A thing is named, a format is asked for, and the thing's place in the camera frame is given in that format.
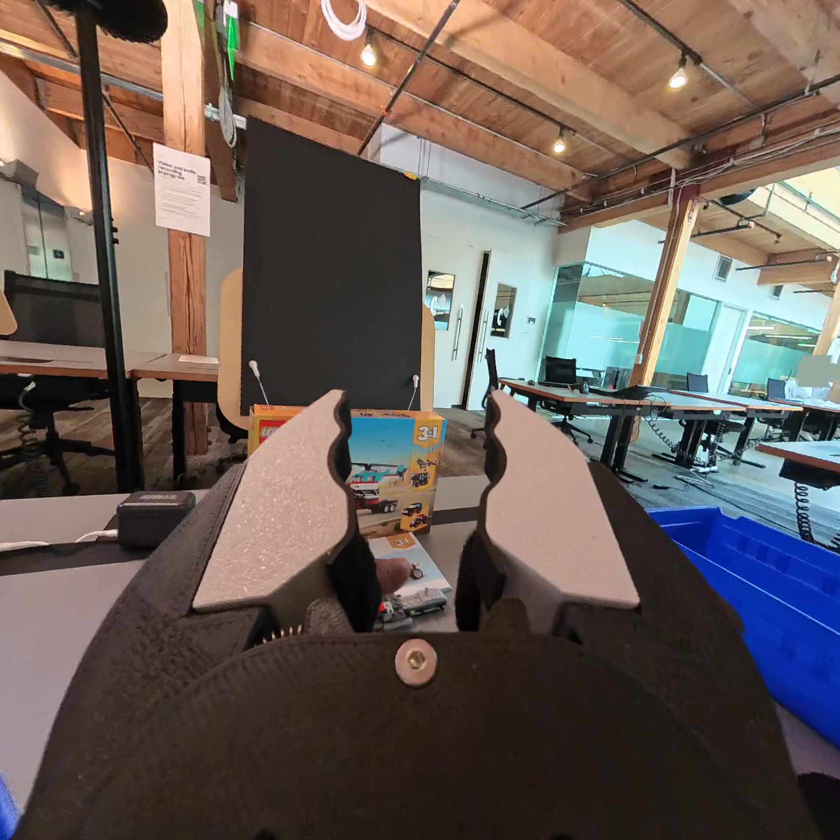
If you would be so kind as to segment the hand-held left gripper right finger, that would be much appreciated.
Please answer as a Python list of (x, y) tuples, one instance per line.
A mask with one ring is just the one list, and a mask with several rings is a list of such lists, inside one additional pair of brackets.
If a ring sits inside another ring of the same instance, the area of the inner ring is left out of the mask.
[(536, 634), (552, 634), (570, 606), (638, 609), (587, 457), (504, 391), (488, 398), (485, 430), (488, 486), (460, 556), (458, 630), (477, 632), (499, 602), (521, 604)]

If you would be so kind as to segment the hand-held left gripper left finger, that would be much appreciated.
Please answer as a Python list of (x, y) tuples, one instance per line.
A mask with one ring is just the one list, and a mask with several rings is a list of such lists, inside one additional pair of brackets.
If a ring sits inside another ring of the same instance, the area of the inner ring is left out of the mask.
[(195, 612), (268, 607), (286, 629), (334, 598), (356, 633), (373, 630), (382, 587), (346, 481), (351, 425), (346, 392), (331, 390), (247, 458)]

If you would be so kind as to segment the blue plastic bin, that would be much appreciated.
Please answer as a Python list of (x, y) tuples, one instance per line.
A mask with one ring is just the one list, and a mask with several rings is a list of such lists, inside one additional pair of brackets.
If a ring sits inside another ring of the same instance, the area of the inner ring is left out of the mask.
[(838, 555), (716, 507), (648, 515), (741, 618), (772, 698), (838, 748)]

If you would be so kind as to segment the person's left hand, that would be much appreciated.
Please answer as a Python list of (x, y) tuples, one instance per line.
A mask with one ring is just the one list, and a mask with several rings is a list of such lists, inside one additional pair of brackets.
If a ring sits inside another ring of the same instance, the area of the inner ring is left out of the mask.
[(380, 601), (403, 587), (411, 578), (412, 565), (406, 558), (376, 559), (375, 577), (380, 586)]

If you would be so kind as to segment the dark grey box device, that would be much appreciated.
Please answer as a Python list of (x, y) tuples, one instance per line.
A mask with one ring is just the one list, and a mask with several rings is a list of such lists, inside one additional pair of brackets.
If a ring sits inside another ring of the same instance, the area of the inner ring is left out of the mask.
[(196, 497), (186, 490), (139, 490), (116, 511), (117, 541), (129, 551), (152, 551), (194, 510)]

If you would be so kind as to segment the long wooden office table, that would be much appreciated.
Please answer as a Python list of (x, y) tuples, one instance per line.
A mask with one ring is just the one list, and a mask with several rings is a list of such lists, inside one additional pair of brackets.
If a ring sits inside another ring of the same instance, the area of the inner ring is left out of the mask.
[(683, 469), (694, 469), (698, 466), (697, 451), (701, 439), (711, 425), (727, 422), (730, 415), (744, 417), (743, 430), (731, 455), (732, 461), (740, 464), (743, 462), (746, 442), (760, 417), (783, 418), (785, 415), (802, 413), (804, 410), (800, 404), (789, 405), (730, 395), (668, 392), (643, 385), (632, 386), (629, 390), (630, 396), (621, 396), (618, 392), (605, 392), (603, 389), (583, 392), (580, 386), (540, 385), (502, 377), (499, 379), (499, 385), (507, 388), (513, 395), (524, 396), (532, 410), (548, 401), (558, 403), (560, 414), (567, 417), (609, 416), (611, 420), (602, 447), (601, 462), (624, 480), (636, 482), (643, 480), (627, 470), (625, 460), (638, 419), (650, 417), (682, 422), (681, 438), (677, 443), (668, 446), (672, 452), (658, 455), (658, 459)]

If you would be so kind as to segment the toy brick set box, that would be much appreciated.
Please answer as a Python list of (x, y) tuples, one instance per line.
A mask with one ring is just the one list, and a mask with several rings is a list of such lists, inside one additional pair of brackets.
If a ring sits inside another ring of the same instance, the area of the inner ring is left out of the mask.
[(390, 550), (414, 546), (414, 533), (431, 527), (446, 421), (434, 412), (350, 410), (349, 399), (330, 392), (312, 405), (255, 405), (249, 410), (249, 466), (243, 491), (276, 497), (290, 524), (281, 532), (309, 530), (342, 536), (356, 518), (362, 537), (384, 540)]

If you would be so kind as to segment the black office chair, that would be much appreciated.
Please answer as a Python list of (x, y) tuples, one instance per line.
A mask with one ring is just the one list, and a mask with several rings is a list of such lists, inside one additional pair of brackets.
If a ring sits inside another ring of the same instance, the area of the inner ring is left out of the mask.
[[(547, 355), (543, 362), (543, 379), (539, 382), (541, 385), (555, 388), (565, 387), (580, 394), (589, 392), (587, 382), (577, 374), (576, 359), (562, 359)], [(578, 443), (576, 434), (584, 435), (589, 444), (594, 443), (594, 439), (589, 433), (570, 424), (565, 416), (559, 421), (552, 421), (552, 425), (567, 434), (575, 444)]]
[(489, 400), (493, 393), (498, 390), (499, 388), (499, 381), (498, 381), (498, 372), (497, 372), (497, 357), (496, 357), (496, 350), (488, 349), (486, 351), (486, 365), (487, 365), (487, 372), (488, 372), (488, 385), (485, 391), (485, 394), (481, 400), (481, 407), (485, 410), (485, 422), (480, 427), (474, 427), (470, 430), (470, 438), (477, 439), (479, 435), (484, 435), (483, 440), (484, 443), (482, 444), (483, 449), (487, 449), (487, 407), (489, 404)]

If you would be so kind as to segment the closed instruction booklet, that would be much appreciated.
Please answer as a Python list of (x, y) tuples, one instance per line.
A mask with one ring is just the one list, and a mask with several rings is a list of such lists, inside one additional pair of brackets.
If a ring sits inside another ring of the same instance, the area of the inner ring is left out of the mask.
[(385, 537), (368, 539), (371, 552), (376, 560), (403, 558), (411, 565), (411, 575), (395, 594), (410, 595), (424, 588), (437, 589), (442, 593), (452, 590), (452, 585), (437, 567), (413, 532), (399, 532)]

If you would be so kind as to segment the white door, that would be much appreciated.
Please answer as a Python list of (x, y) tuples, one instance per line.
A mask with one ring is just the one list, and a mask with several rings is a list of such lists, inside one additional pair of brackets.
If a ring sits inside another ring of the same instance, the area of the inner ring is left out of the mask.
[(435, 321), (435, 408), (467, 408), (488, 267), (482, 247), (439, 236), (423, 242), (423, 303)]

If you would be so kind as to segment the black backdrop panel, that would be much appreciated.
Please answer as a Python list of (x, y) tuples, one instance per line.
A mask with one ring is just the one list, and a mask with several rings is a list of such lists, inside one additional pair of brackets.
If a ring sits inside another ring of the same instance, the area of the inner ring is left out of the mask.
[(248, 118), (241, 408), (405, 410), (421, 373), (421, 186)]

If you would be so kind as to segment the black light stand pole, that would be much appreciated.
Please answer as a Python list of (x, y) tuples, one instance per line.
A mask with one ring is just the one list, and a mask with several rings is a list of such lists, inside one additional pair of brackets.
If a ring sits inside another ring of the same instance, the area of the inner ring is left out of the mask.
[(160, 1), (51, 1), (38, 5), (79, 63), (115, 468), (119, 491), (130, 493), (144, 487), (142, 433), (137, 388), (127, 375), (123, 352), (98, 31), (130, 43), (150, 44), (165, 33), (168, 15)]

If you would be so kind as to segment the black computer monitor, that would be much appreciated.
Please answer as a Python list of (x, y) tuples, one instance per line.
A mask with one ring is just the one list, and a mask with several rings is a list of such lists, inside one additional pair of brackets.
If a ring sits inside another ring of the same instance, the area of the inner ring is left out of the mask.
[(16, 329), (2, 327), (4, 339), (77, 347), (104, 347), (98, 285), (4, 272), (3, 294)]

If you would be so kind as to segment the white paper notice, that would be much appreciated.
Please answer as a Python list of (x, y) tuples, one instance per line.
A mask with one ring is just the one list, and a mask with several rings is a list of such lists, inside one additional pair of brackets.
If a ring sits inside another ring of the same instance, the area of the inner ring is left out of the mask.
[(211, 162), (153, 144), (156, 226), (205, 238), (211, 234)]

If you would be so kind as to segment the wooden support post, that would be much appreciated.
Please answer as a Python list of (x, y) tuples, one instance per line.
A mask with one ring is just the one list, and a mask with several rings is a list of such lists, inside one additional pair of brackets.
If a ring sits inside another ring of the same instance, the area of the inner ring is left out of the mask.
[[(193, 2), (165, 1), (167, 29), (161, 39), (164, 144), (205, 153), (203, 44)], [(171, 344), (174, 353), (205, 355), (206, 240), (169, 229)]]
[(629, 377), (630, 386), (651, 385), (653, 382), (679, 275), (697, 222), (698, 194), (698, 185), (680, 188), (670, 209), (654, 288), (639, 332), (637, 354)]

